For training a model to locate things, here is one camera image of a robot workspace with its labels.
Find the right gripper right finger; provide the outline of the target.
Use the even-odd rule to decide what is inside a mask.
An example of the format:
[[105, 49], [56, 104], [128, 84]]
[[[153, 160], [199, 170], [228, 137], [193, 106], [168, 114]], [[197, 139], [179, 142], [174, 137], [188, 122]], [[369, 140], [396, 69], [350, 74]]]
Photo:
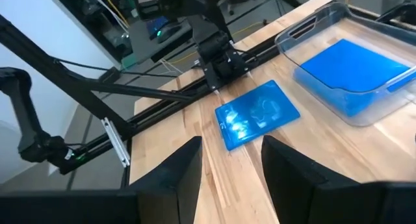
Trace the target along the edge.
[[359, 183], [269, 135], [261, 160], [280, 224], [416, 224], [416, 182]]

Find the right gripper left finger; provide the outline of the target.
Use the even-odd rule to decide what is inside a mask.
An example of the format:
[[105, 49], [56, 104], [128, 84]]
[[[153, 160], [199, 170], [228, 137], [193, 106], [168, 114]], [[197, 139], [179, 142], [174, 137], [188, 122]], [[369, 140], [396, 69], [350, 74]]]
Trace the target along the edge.
[[0, 224], [193, 224], [201, 179], [195, 136], [123, 189], [0, 194]]

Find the grey desk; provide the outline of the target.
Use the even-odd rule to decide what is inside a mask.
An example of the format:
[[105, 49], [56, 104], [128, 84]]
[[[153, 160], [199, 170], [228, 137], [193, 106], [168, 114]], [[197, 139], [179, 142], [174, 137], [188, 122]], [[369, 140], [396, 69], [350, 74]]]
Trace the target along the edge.
[[141, 64], [147, 59], [158, 61], [168, 53], [180, 47], [192, 37], [192, 29], [187, 20], [182, 22], [182, 28], [161, 44], [150, 40], [144, 21], [136, 21], [129, 28], [129, 39], [136, 61]]

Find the clear plastic bin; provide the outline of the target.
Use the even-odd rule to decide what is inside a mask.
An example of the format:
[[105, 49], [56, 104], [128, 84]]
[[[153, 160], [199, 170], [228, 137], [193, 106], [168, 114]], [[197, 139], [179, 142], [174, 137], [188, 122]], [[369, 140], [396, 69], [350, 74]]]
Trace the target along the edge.
[[[294, 70], [301, 68], [304, 62], [340, 40], [358, 44], [416, 71], [415, 30], [390, 25], [386, 18], [372, 20], [361, 17], [339, 2], [330, 3], [285, 29], [276, 36], [275, 44], [279, 52], [295, 65], [293, 75]], [[416, 102], [416, 80], [399, 94], [352, 119], [340, 116], [313, 96], [349, 125], [364, 127]]]

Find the black computer mouse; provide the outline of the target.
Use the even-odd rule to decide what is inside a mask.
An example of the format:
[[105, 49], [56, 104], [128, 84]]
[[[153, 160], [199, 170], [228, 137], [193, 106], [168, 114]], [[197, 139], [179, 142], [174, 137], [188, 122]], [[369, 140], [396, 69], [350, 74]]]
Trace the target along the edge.
[[181, 28], [182, 28], [182, 26], [179, 23], [169, 23], [169, 24], [163, 26], [157, 32], [157, 35], [156, 35], [157, 43], [161, 44], [161, 43], [167, 41], [167, 39], [169, 39], [172, 35], [174, 35]]

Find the silver metal bracket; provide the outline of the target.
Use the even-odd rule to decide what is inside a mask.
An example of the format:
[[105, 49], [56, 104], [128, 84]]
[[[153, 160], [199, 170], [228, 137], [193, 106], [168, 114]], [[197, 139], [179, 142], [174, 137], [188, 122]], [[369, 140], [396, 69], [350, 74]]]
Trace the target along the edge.
[[125, 147], [124, 142], [122, 141], [113, 122], [108, 118], [103, 118], [101, 123], [105, 129], [105, 132], [107, 133], [107, 136], [109, 137], [111, 145], [113, 146], [116, 154], [118, 155], [118, 158], [120, 159], [120, 162], [122, 163], [122, 166], [124, 168], [129, 167], [131, 165], [130, 155], [127, 152], [127, 148]]

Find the black articulated mount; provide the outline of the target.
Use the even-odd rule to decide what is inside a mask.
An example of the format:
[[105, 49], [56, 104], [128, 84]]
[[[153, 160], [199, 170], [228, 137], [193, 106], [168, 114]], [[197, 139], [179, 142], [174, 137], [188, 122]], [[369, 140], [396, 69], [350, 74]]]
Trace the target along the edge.
[[21, 131], [18, 153], [25, 161], [47, 161], [66, 174], [79, 166], [85, 156], [62, 137], [43, 130], [30, 96], [31, 87], [31, 77], [25, 70], [0, 68], [0, 91], [9, 96]]

